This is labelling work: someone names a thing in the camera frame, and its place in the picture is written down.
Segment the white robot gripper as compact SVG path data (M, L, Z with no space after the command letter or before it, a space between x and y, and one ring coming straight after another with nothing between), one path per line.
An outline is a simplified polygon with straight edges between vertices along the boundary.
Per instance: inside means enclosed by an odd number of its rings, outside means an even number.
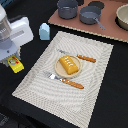
M27 17L10 23L7 17L0 20L0 61L18 53L19 47L30 42L33 33Z

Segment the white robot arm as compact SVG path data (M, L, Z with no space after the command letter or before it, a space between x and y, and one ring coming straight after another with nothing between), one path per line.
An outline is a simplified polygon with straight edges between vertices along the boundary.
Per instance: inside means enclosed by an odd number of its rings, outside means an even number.
M0 5L0 61L18 53L20 46L30 42L33 33L27 17L10 23L4 8Z

